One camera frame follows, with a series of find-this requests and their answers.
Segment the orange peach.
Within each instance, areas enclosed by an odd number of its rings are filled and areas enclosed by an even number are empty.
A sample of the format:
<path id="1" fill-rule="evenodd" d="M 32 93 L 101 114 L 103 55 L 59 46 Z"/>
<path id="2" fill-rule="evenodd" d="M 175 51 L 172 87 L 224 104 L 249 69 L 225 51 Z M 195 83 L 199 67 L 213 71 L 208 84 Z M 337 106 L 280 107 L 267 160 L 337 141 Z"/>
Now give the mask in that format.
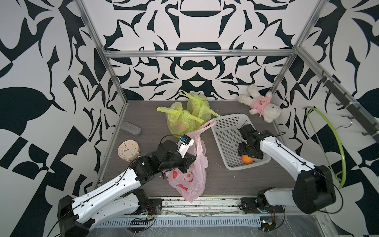
<path id="1" fill-rule="evenodd" d="M 247 156 L 247 155 L 242 155 L 241 156 L 241 161 L 244 163 L 244 164 L 247 164 L 247 165 L 250 165 L 254 162 L 254 159 Z"/>

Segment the pink plastic bag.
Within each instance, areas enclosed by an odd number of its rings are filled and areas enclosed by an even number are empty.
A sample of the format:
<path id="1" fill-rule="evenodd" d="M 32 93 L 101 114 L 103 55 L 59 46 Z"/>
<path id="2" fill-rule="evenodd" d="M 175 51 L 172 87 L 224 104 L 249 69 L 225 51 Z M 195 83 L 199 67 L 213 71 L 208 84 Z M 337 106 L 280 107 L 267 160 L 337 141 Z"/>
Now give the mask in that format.
<path id="1" fill-rule="evenodd" d="M 209 166 L 206 157 L 205 143 L 200 135 L 206 130 L 216 125 L 214 119 L 206 122 L 198 130 L 187 134 L 194 144 L 188 149 L 188 155 L 194 155 L 196 160 L 191 164 L 186 173 L 179 169 L 174 169 L 166 173 L 166 178 L 171 187 L 175 188 L 178 193 L 188 202 L 192 203 L 201 196 L 206 186 L 206 169 Z"/>

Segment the white plastic basket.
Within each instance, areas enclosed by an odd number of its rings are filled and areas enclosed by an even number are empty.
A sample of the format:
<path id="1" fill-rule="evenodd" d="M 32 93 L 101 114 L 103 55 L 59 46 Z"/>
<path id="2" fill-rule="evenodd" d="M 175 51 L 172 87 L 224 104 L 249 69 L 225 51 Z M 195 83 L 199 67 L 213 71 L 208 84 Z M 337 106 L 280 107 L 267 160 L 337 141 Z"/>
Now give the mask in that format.
<path id="1" fill-rule="evenodd" d="M 243 170 L 262 166 L 271 161 L 271 157 L 264 155 L 262 160 L 253 159 L 251 164 L 245 164 L 238 155 L 238 146 L 245 141 L 239 129 L 252 123 L 247 115 L 231 114 L 214 118 L 214 121 L 216 124 L 211 128 L 212 133 L 227 169 Z"/>

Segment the green plastic bag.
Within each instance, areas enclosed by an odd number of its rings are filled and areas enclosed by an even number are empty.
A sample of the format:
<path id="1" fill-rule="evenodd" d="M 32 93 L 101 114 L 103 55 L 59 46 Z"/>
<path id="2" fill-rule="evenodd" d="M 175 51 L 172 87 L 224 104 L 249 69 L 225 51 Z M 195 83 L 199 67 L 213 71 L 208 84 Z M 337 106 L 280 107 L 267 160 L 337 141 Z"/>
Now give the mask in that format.
<path id="1" fill-rule="evenodd" d="M 157 111 L 166 114 L 167 126 L 172 135 L 185 135 L 195 131 L 197 123 L 204 122 L 203 119 L 184 110 L 181 102 L 173 103 L 170 108 L 158 107 Z"/>
<path id="2" fill-rule="evenodd" d="M 210 108 L 209 102 L 205 95 L 187 93 L 183 90 L 180 90 L 179 94 L 188 98 L 187 111 L 190 112 L 193 116 L 203 120 L 203 122 L 196 121 L 193 130 L 199 129 L 206 122 L 210 121 L 212 116 L 220 116 Z"/>

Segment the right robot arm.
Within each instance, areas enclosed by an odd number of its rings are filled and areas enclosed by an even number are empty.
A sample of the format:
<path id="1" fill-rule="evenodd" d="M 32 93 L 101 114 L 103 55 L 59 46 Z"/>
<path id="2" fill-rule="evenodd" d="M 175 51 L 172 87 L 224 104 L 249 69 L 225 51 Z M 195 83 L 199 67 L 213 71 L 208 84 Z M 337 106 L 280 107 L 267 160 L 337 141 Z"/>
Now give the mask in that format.
<path id="1" fill-rule="evenodd" d="M 267 188 L 258 192 L 254 209 L 267 213 L 274 206 L 295 206 L 305 214 L 312 214 L 336 202 L 335 185 L 328 167 L 301 158 L 267 130 L 256 131 L 248 124 L 239 132 L 245 140 L 238 147 L 242 158 L 261 159 L 268 155 L 295 180 L 294 188 Z"/>

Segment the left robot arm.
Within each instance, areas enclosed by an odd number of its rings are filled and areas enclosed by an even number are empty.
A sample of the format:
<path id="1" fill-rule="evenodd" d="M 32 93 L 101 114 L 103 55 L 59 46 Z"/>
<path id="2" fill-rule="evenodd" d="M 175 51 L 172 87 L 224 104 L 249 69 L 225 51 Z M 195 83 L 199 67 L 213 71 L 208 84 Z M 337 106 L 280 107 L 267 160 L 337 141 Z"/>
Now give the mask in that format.
<path id="1" fill-rule="evenodd" d="M 125 214 L 141 214 L 150 202 L 141 186 L 165 171 L 186 172 L 196 157 L 188 154 L 194 140 L 184 135 L 179 142 L 167 140 L 155 152 L 139 156 L 120 175 L 99 188 L 58 204 L 58 226 L 62 237 L 86 237 L 98 225 Z"/>

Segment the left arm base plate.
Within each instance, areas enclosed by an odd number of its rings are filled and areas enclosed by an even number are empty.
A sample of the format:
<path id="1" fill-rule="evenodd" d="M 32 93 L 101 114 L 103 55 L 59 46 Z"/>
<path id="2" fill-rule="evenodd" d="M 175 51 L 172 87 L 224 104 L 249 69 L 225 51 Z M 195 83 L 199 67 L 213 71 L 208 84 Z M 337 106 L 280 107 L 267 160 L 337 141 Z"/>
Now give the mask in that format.
<path id="1" fill-rule="evenodd" d="M 148 201 L 149 201 L 149 203 L 148 203 L 148 207 L 147 207 L 147 214 L 148 215 L 161 214 L 163 199 L 161 199 L 161 198 L 148 198 Z"/>

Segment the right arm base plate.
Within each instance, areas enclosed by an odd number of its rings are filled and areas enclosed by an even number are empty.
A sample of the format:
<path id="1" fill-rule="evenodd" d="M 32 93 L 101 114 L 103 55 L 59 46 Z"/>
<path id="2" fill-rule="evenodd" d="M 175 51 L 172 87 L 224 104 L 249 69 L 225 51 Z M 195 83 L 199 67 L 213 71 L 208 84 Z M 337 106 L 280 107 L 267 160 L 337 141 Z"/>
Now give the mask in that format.
<path id="1" fill-rule="evenodd" d="M 264 198 L 264 196 L 241 198 L 241 204 L 239 209 L 245 214 L 274 214 L 274 213 L 284 213 L 284 207 L 281 205 L 270 205 Z"/>

